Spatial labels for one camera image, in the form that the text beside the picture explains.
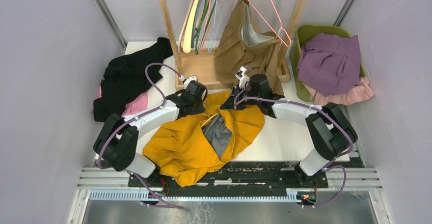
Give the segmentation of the yellow plastic hanger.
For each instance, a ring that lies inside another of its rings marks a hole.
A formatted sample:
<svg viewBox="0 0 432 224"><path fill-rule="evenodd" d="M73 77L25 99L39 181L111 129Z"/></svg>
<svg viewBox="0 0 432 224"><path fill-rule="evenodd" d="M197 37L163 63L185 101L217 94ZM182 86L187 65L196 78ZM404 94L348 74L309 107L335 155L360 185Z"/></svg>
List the yellow plastic hanger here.
<svg viewBox="0 0 432 224"><path fill-rule="evenodd" d="M216 113L212 116L209 116L208 119L205 122L203 122L200 127L203 128L204 126L206 126L208 123L210 123L213 120L214 117L218 116L219 114L220 113Z"/></svg>

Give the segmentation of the yellow garment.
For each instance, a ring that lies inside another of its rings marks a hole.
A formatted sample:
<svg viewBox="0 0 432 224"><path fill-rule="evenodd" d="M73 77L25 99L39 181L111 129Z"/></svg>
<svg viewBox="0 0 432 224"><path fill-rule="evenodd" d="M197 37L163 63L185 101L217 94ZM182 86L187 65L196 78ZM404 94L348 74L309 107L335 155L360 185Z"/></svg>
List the yellow garment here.
<svg viewBox="0 0 432 224"><path fill-rule="evenodd" d="M204 102L205 112L163 124L144 146L143 155L181 187L194 185L206 173L234 160L252 144L265 120L256 106L221 110L229 95L229 91L210 94ZM220 114L200 127L216 113Z"/></svg>

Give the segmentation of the tan pleated skirt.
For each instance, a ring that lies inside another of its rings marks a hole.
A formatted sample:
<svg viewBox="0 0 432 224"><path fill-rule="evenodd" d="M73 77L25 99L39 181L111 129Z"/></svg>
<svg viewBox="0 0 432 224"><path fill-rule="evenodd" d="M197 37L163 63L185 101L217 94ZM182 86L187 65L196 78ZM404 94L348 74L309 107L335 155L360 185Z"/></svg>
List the tan pleated skirt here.
<svg viewBox="0 0 432 224"><path fill-rule="evenodd" d="M236 72L248 66L253 74L265 74L273 92L283 95L277 75L281 40L273 32L259 32L248 0L238 0L222 33L214 56L217 80L226 87L238 84Z"/></svg>

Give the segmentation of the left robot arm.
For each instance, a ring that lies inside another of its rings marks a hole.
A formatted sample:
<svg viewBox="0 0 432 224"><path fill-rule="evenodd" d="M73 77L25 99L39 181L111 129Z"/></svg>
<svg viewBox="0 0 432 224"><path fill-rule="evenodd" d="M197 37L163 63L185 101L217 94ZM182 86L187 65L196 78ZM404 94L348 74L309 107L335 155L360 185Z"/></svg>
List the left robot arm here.
<svg viewBox="0 0 432 224"><path fill-rule="evenodd" d="M156 186L160 172L153 161L137 152L138 140L165 123L203 113L202 96L206 92L205 85L192 80L185 89L129 119L118 114L110 115L93 145L98 159L118 172L140 175L147 186Z"/></svg>

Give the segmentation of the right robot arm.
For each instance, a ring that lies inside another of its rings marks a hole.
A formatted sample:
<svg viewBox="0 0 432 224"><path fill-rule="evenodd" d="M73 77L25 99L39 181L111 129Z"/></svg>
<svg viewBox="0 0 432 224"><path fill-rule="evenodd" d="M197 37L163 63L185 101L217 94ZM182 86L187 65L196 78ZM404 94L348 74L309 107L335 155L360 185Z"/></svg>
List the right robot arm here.
<svg viewBox="0 0 432 224"><path fill-rule="evenodd" d="M265 116L290 120L308 129L313 149L295 166L294 181L298 186L308 187L316 173L353 149L357 133L337 104L318 106L292 101L274 93L264 74L242 75L239 80L240 85L232 88L221 109L243 110L256 105Z"/></svg>

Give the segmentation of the wooden hanger rack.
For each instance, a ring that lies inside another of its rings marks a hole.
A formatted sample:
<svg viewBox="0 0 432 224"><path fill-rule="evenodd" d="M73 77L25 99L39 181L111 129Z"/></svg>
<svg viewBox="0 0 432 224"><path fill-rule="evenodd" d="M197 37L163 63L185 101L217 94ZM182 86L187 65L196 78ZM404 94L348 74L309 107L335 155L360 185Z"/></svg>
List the wooden hanger rack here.
<svg viewBox="0 0 432 224"><path fill-rule="evenodd" d="M186 76L198 75L199 81L205 86L207 86L207 88L210 90L225 88L225 86L220 83L215 76L214 54L216 49L214 48L210 53L206 53L211 48L211 44L208 41L205 41L204 45L206 46L206 48L204 49L202 54L195 55L192 53L185 53L183 51L180 51L179 42L176 41L176 37L174 35L167 1L158 1L173 51L176 71ZM294 37L294 31L301 17L305 3L306 0L295 1L287 27L287 33L290 40L292 40L292 38Z"/></svg>

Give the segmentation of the beige wooden hanger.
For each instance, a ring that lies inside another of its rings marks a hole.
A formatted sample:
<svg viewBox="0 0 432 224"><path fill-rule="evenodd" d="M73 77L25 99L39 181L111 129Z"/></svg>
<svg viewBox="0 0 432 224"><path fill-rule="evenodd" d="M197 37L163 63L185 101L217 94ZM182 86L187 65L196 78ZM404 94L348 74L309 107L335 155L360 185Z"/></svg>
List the beige wooden hanger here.
<svg viewBox="0 0 432 224"><path fill-rule="evenodd" d="M194 45L194 34L196 28L195 15L198 9L198 3L200 0L191 0L188 8L185 21L183 23L182 30L179 37L179 50L181 53L190 53L195 47Z"/></svg>

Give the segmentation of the grey plastic hanger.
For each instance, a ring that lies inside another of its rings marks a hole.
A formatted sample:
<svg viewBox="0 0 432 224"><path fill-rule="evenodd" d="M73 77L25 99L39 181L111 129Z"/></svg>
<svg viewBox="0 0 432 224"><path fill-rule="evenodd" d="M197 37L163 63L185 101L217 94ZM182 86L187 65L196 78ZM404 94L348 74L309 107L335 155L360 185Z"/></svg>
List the grey plastic hanger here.
<svg viewBox="0 0 432 224"><path fill-rule="evenodd" d="M195 49L195 40L198 34L198 14L200 13L200 8L203 0L198 0L197 6L195 7L195 13L193 15L193 29L191 34L191 49Z"/></svg>

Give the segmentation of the green plastic hanger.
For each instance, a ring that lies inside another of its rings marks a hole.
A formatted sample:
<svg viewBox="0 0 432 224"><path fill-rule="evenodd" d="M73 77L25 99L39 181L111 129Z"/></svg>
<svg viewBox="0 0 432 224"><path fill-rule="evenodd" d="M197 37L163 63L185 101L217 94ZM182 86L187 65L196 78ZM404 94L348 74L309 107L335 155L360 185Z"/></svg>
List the green plastic hanger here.
<svg viewBox="0 0 432 224"><path fill-rule="evenodd" d="M218 3L220 0L198 0L196 13L194 15L194 28L192 30L191 47L198 55L204 47L204 41L207 39L207 34L211 30L209 41L215 40L215 33L218 30L216 27L216 18Z"/></svg>

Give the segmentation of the black garment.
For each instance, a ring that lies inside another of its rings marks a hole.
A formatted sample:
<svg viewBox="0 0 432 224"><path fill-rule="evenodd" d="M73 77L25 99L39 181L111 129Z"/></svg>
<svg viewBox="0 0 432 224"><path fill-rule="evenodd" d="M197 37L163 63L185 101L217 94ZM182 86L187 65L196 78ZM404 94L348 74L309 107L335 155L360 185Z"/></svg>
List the black garment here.
<svg viewBox="0 0 432 224"><path fill-rule="evenodd" d="M151 81L157 83L163 78L160 65L150 68L147 66L163 63L172 55L169 39L159 37L157 42L148 48L111 60L100 83L102 96L125 99L125 103L133 101L152 87Z"/></svg>

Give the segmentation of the green plastic bin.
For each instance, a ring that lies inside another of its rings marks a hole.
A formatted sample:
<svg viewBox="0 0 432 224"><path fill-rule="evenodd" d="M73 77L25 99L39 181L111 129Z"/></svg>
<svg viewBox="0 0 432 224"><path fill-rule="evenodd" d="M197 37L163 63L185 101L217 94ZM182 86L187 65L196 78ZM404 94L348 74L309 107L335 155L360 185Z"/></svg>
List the green plastic bin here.
<svg viewBox="0 0 432 224"><path fill-rule="evenodd" d="M358 36L332 25L301 25L290 51L297 96L342 95L365 76Z"/></svg>

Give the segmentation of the purple garment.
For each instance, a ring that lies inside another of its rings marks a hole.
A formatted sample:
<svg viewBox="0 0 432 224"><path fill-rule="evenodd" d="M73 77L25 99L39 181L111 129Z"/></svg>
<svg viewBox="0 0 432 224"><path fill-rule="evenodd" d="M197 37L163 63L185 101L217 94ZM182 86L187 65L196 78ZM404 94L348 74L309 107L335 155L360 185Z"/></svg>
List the purple garment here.
<svg viewBox="0 0 432 224"><path fill-rule="evenodd" d="M318 33L301 46L298 79L325 96L349 92L360 81L358 36Z"/></svg>

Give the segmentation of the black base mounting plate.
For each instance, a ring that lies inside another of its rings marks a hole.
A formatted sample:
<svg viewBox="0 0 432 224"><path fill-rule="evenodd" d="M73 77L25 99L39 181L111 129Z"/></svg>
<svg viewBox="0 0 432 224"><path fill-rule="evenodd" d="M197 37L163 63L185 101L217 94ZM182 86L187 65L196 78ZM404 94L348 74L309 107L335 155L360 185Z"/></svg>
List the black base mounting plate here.
<svg viewBox="0 0 432 224"><path fill-rule="evenodd" d="M284 197L288 188L328 188L324 172L303 176L297 165L297 161L232 161L188 187L159 172L143 181L131 176L128 186L142 187L146 183L151 189L161 188L169 197Z"/></svg>

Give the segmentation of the light pink ruffled garment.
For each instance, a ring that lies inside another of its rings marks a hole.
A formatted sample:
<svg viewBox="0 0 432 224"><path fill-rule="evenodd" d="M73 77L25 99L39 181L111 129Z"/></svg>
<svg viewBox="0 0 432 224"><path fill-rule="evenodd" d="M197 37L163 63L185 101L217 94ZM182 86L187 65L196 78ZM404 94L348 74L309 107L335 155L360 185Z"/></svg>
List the light pink ruffled garment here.
<svg viewBox="0 0 432 224"><path fill-rule="evenodd" d="M348 93L344 94L325 96L307 85L305 85L305 88L310 93L310 100L316 105L326 105L330 102L342 105L352 105L369 100L374 96L374 92L369 86L369 79L365 76L361 77L360 81Z"/></svg>

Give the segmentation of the aluminium frame rail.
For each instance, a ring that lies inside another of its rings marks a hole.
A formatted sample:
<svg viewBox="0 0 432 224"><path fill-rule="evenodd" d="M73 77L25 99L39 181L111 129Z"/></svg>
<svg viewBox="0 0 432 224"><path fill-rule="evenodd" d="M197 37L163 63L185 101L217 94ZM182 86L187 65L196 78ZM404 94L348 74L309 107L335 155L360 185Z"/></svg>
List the aluminium frame rail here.
<svg viewBox="0 0 432 224"><path fill-rule="evenodd" d="M85 167L67 223L392 223L375 169L324 176L315 207L302 207L308 188L281 182L201 182L146 189L134 176Z"/></svg>

